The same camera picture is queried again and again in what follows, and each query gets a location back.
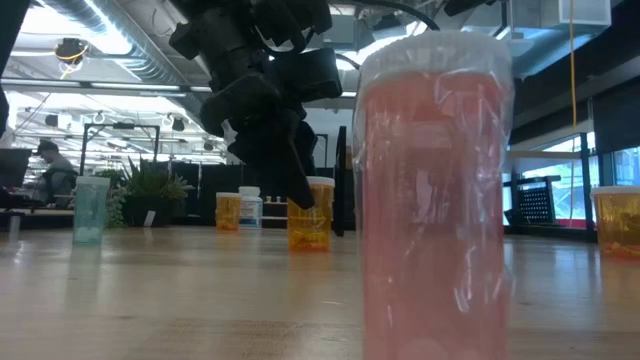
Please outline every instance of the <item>desk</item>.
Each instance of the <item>desk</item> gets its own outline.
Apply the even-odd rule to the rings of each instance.
[[[2,248],[0,359],[361,358],[353,233],[303,255],[282,230],[106,234],[72,247],[71,231],[23,232]],[[505,260],[517,282],[510,360],[640,359],[638,264],[524,237]]]
[[[73,227],[73,210],[57,209],[12,209],[12,213],[22,214],[20,228],[22,230],[61,229]]]

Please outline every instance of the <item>black cable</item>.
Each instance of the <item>black cable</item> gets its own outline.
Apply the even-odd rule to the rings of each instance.
[[[357,62],[351,60],[350,58],[348,58],[345,55],[336,53],[336,59],[340,59],[342,61],[346,61],[346,62],[349,63],[349,65],[353,66],[354,69],[360,70],[360,64],[358,64]]]
[[[427,24],[429,29],[431,29],[431,30],[440,30],[440,27],[438,26],[438,24],[436,24],[435,21],[433,21],[430,17],[428,17],[427,14],[423,13],[422,11],[418,11],[418,10],[414,9],[409,5],[405,5],[405,4],[401,4],[401,3],[397,3],[397,2],[392,2],[392,1],[384,1],[384,0],[351,0],[351,1],[355,2],[355,3],[366,4],[366,5],[385,6],[385,7],[389,7],[389,8],[392,8],[392,9],[398,9],[398,10],[406,12],[407,14],[409,14],[411,16],[414,16],[418,20],[420,20],[423,23]]]

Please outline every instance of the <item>blue-green plastic cup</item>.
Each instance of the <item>blue-green plastic cup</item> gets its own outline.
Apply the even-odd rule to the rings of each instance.
[[[111,180],[78,177],[73,216],[74,244],[101,244],[107,221],[107,194]]]

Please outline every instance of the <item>ceiling pipe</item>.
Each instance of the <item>ceiling pipe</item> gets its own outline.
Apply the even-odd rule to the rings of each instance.
[[[86,27],[93,35],[104,36],[117,32],[131,45],[128,57],[118,63],[137,76],[143,83],[181,85],[186,79],[167,59],[149,36],[114,0],[39,0],[69,20]],[[193,94],[172,99],[190,113],[190,117],[200,122],[198,114],[202,102]]]

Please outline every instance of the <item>ductwork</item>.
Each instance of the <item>ductwork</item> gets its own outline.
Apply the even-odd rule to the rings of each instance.
[[[581,0],[575,1],[575,49],[598,36],[611,25],[612,0]],[[569,45],[569,9],[570,0],[511,0],[508,2],[508,13],[503,14],[500,2],[491,6],[481,5],[465,13],[468,17],[464,21],[463,29],[482,32],[489,35],[505,36],[510,28],[499,29],[503,25],[502,17],[508,25],[516,29],[515,41],[509,41],[513,59],[514,76],[525,78],[535,75],[551,64],[567,56]],[[443,19],[446,14],[439,13],[436,22],[442,20],[443,29],[449,29]]]
[[[143,82],[156,84],[185,84],[182,74],[167,60],[165,55],[149,39],[147,34],[115,0],[39,0],[71,21],[86,27],[93,35],[105,36],[117,32],[131,45],[127,56],[132,60],[118,63]],[[180,104],[191,117],[200,121],[202,102],[193,94],[172,99]]]

